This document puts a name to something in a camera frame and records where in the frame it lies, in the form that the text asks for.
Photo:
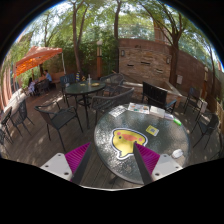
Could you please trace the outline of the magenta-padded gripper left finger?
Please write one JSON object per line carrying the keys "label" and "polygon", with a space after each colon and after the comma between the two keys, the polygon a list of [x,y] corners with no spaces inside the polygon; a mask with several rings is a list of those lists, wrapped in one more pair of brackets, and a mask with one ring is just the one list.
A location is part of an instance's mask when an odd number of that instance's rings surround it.
{"label": "magenta-padded gripper left finger", "polygon": [[86,143],[70,152],[57,153],[41,169],[79,185],[92,152],[92,144]]}

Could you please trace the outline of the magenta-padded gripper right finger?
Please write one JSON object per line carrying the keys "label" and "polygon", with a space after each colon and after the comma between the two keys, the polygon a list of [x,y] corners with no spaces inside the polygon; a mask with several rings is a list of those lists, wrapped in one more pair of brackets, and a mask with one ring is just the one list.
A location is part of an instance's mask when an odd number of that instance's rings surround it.
{"label": "magenta-padded gripper right finger", "polygon": [[143,145],[135,143],[133,152],[144,185],[182,169],[171,156],[167,154],[159,155]]}

